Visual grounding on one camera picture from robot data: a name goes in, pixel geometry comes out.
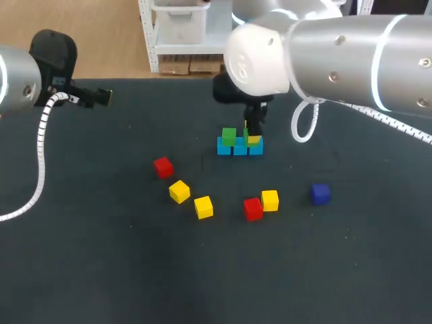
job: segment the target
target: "cyan cube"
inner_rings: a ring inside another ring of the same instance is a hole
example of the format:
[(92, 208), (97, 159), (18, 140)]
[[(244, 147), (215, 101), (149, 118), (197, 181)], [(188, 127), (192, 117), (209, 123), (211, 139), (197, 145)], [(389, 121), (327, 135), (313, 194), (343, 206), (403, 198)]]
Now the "cyan cube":
[(251, 146), (249, 148), (249, 155), (263, 155), (264, 153), (264, 142), (261, 136), (259, 143), (256, 146)]
[(247, 155), (248, 147), (243, 137), (236, 138), (236, 145), (234, 146), (234, 155)]
[(218, 155), (231, 155), (231, 147), (222, 145), (222, 137), (217, 138), (217, 154)]
[(330, 201), (330, 187), (327, 184), (313, 184), (310, 198), (315, 206), (328, 204)]

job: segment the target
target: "small toy block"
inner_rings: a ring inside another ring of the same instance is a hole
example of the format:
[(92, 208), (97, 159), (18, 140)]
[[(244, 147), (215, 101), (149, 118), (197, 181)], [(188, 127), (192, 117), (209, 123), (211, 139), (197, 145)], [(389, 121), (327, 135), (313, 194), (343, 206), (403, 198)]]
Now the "small toy block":
[(174, 174), (174, 168), (169, 159), (166, 157), (161, 157), (153, 162), (155, 170), (160, 179), (169, 178)]
[(247, 128), (243, 129), (243, 138), (244, 138), (244, 142), (246, 143), (247, 147), (253, 147), (253, 146), (258, 146), (259, 144), (259, 138), (261, 138), (261, 136), (249, 136), (249, 131)]
[(249, 145), (258, 145), (261, 136), (248, 136), (248, 144)]
[(249, 148), (249, 155), (263, 155), (264, 154), (264, 142), (263, 138), (259, 140), (258, 145)]
[(213, 216), (213, 205), (211, 204), (209, 196), (195, 199), (194, 204), (198, 219), (204, 219)]
[(330, 187), (327, 184), (313, 184), (310, 198), (316, 206), (326, 205), (330, 201)]
[(264, 211), (277, 211), (279, 209), (279, 197), (276, 190), (267, 190), (261, 193), (261, 204)]
[(237, 129), (223, 128), (222, 129), (222, 145), (235, 146), (236, 145)]
[(217, 154), (218, 155), (231, 155), (231, 147), (222, 145), (222, 137), (217, 138)]
[(190, 189), (183, 181), (178, 180), (175, 184), (169, 187), (169, 195), (178, 204), (181, 204), (190, 197)]
[(234, 155), (247, 155), (248, 147), (245, 145), (243, 137), (236, 138), (236, 145), (234, 147)]
[(257, 221), (263, 218), (263, 206), (259, 198), (246, 199), (243, 202), (243, 211), (248, 221)]

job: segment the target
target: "dark table mat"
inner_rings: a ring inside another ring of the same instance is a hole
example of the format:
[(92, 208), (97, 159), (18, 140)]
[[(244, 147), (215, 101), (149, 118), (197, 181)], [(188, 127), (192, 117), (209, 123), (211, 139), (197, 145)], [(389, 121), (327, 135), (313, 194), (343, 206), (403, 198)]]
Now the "dark table mat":
[[(0, 323), (432, 320), (431, 146), (331, 103), (298, 144), (289, 94), (269, 106), (263, 157), (218, 157), (243, 108), (213, 102), (210, 80), (78, 83), (113, 102), (52, 112), (43, 195), (0, 223)], [(40, 114), (0, 119), (0, 213), (33, 194)], [(170, 199), (152, 165), (165, 155), (213, 218)], [(329, 206), (310, 206), (314, 182), (330, 184)], [(272, 189), (280, 211), (245, 222), (242, 201)]]

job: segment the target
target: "plastic bin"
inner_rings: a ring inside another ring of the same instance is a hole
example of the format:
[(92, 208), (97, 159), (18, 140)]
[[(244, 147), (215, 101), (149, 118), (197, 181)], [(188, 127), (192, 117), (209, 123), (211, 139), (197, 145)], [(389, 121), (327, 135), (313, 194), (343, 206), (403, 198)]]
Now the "plastic bin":
[(151, 8), (156, 12), (159, 37), (165, 44), (200, 44), (204, 41), (210, 3), (192, 7), (162, 7), (153, 1)]

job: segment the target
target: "cardboard box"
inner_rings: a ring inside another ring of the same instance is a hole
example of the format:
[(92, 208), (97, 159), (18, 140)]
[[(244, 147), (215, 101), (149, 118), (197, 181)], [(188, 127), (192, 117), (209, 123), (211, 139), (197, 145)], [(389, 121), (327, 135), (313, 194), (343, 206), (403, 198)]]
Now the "cardboard box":
[(187, 76), (189, 74), (190, 55), (160, 55), (159, 73)]
[(190, 60), (191, 73), (220, 73), (223, 55), (192, 55)]

